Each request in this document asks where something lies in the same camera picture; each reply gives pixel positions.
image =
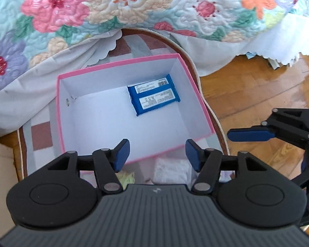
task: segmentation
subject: parquet floor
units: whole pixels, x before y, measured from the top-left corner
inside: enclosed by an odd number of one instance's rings
[[[273,108],[309,108],[309,56],[277,70],[262,57],[248,60],[238,56],[221,70],[202,77],[201,83],[225,133],[231,128],[259,125]],[[228,145],[231,155],[247,150],[290,179],[301,172],[304,151],[279,139],[228,140]]]

